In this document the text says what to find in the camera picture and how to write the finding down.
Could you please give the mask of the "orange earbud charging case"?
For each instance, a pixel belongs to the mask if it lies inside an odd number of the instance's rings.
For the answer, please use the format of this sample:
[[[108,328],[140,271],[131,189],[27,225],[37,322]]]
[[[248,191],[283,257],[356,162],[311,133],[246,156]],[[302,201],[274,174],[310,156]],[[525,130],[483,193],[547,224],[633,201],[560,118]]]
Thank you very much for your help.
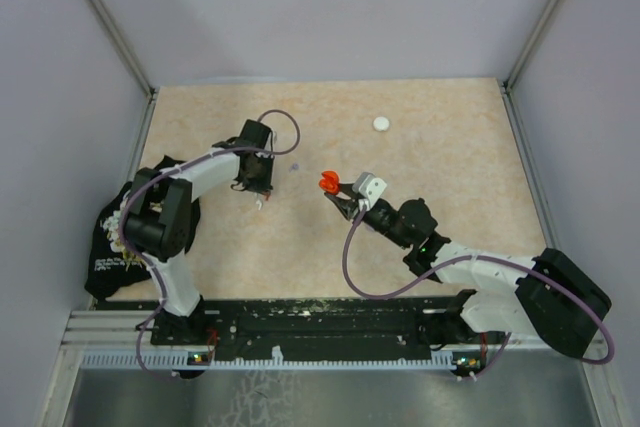
[[[337,195],[340,192],[340,177],[335,171],[323,171],[318,185],[325,193]]]

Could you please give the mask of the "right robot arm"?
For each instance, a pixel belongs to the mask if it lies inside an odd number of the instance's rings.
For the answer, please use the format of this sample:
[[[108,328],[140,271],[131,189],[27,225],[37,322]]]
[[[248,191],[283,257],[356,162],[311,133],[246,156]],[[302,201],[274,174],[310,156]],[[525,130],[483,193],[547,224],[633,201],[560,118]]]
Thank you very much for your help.
[[[385,181],[363,173],[345,184],[331,172],[319,182],[324,196],[354,228],[366,225],[407,250],[403,261],[418,282],[465,287],[446,319],[448,334],[461,343],[488,332],[536,336],[556,352],[587,362],[586,352],[602,335],[610,362],[613,339],[603,320],[609,296],[564,252],[545,248],[533,257],[512,257],[466,247],[438,233],[422,198],[394,208],[384,200]]]

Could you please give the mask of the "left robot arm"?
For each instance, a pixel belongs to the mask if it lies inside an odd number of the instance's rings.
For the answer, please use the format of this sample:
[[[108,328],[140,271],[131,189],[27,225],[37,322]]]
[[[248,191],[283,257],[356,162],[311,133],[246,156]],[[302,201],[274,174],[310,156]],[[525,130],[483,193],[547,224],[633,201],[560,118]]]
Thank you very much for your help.
[[[138,171],[130,202],[122,211],[124,243],[139,254],[160,293],[161,312],[184,342],[201,341],[208,320],[197,310],[201,294],[186,262],[193,207],[220,185],[268,197],[272,190],[274,132],[248,120],[240,134],[217,143],[205,154],[162,169]]]

